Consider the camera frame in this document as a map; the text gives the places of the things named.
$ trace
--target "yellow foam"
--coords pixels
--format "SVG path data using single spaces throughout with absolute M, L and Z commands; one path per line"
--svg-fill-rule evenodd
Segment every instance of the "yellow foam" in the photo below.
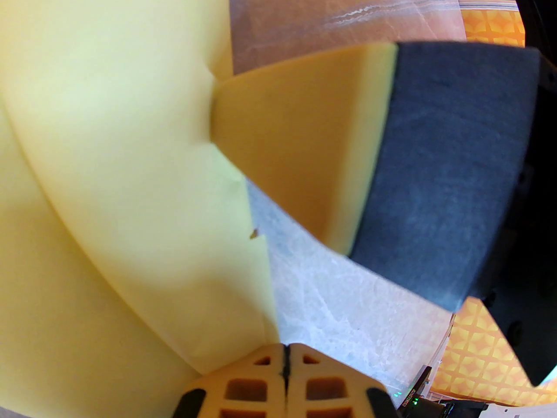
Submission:
M 376 164 L 395 44 L 281 62 L 223 82 L 215 144 L 312 235 L 349 253 Z
M 225 2 L 0 0 L 0 405 L 169 416 L 196 370 L 277 341 L 245 179 L 209 138 Z

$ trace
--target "orange tile pattern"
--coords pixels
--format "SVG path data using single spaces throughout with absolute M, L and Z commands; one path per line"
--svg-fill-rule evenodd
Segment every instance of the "orange tile pattern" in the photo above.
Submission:
M 432 390 L 509 406 L 557 402 L 557 380 L 533 388 L 487 309 L 472 298 L 454 319 Z
M 462 18 L 469 41 L 524 46 L 518 12 L 463 10 Z M 432 390 L 509 406 L 557 402 L 557 379 L 533 388 L 487 309 L 472 298 L 456 315 Z
M 524 25 L 519 12 L 510 10 L 463 10 L 470 42 L 524 46 Z

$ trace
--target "clear plastic film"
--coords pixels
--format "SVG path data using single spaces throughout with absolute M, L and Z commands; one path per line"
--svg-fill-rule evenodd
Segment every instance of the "clear plastic film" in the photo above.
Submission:
M 458 0 L 231 0 L 235 72 L 364 42 L 466 40 Z

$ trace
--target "plastic wrap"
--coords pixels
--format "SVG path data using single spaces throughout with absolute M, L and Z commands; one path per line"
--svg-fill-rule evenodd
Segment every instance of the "plastic wrap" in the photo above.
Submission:
M 231 0 L 235 72 L 374 41 L 466 40 L 458 0 Z

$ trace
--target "yellow sponge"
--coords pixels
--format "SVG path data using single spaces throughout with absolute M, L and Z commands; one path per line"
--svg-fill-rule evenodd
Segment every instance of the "yellow sponge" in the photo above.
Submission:
M 396 44 L 281 62 L 215 94 L 211 136 L 317 239 L 349 253 L 386 121 Z

